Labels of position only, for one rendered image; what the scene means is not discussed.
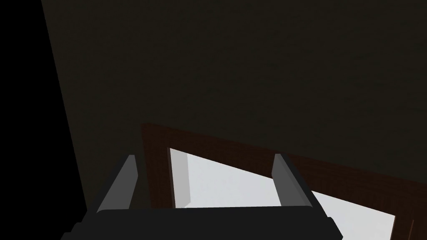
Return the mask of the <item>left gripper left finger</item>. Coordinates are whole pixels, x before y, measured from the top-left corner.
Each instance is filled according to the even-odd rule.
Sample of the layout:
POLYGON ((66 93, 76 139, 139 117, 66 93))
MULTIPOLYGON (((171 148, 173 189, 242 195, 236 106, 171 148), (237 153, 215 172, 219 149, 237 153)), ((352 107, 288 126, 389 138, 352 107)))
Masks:
POLYGON ((88 213, 128 209, 138 179, 135 155, 123 156, 88 207, 88 213))

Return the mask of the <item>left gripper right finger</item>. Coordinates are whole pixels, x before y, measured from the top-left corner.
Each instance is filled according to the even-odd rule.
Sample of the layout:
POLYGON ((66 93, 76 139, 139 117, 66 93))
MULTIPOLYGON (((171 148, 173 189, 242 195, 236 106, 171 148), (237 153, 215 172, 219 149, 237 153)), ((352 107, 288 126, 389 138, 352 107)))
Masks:
POLYGON ((271 175, 281 206, 321 207, 287 154, 275 154, 271 175))

